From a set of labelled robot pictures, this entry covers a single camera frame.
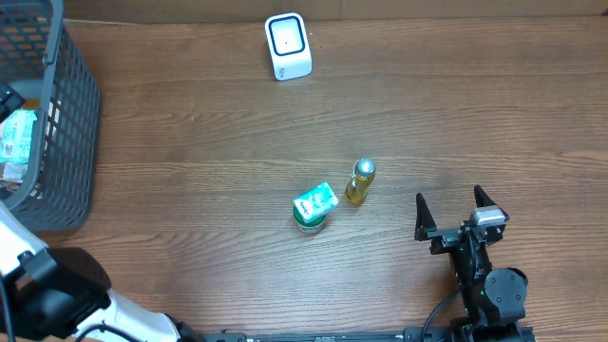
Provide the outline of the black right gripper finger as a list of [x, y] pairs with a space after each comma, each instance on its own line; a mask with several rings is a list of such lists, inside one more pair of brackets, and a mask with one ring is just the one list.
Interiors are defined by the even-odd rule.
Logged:
[[428, 209], [427, 202], [421, 193], [416, 194], [416, 223], [414, 239], [418, 241], [429, 240], [429, 234], [437, 231], [436, 223]]
[[489, 195], [484, 191], [481, 185], [476, 184], [473, 190], [476, 206], [478, 208], [496, 206], [496, 203], [489, 197]]

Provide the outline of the green white round jar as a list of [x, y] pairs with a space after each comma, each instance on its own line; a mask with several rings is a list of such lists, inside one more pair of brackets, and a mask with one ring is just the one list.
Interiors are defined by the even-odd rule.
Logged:
[[317, 234], [318, 232], [320, 232], [325, 225], [325, 221], [326, 221], [326, 216], [322, 216], [322, 217], [318, 217], [316, 220], [313, 220], [311, 222], [305, 222], [303, 217], [301, 216], [301, 214], [299, 213], [299, 211], [294, 208], [293, 210], [293, 214], [294, 214], [294, 221], [295, 221], [295, 226], [296, 228], [307, 235], [313, 235], [313, 234]]

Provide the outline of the teal white carton pack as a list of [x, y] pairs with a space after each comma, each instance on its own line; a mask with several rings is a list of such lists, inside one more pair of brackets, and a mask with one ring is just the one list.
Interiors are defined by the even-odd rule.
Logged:
[[322, 182], [293, 200], [294, 215], [304, 224], [326, 217], [339, 205], [339, 199], [327, 182]]

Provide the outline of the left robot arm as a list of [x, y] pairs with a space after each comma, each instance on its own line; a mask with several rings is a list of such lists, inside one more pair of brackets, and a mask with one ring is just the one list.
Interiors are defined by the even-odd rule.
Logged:
[[[9, 339], [76, 335], [100, 341], [200, 341], [201, 334], [112, 288], [82, 248], [50, 248], [31, 231], [63, 229], [90, 211], [101, 111], [100, 90], [85, 95], [93, 116], [74, 120], [41, 86], [27, 179], [14, 204], [1, 206], [1, 320]], [[62, 112], [55, 123], [52, 110]]]

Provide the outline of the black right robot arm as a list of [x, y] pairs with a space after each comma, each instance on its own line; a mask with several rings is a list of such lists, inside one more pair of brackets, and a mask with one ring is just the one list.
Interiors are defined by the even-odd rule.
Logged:
[[[474, 187], [476, 208], [457, 228], [440, 230], [422, 194], [416, 195], [414, 238], [428, 240], [433, 255], [448, 254], [458, 288], [438, 304], [419, 332], [408, 332], [416, 341], [534, 342], [531, 328], [521, 327], [528, 279], [517, 268], [494, 268], [487, 247], [502, 240], [509, 215], [479, 185]], [[430, 325], [456, 296], [465, 316], [451, 320], [446, 328]]]

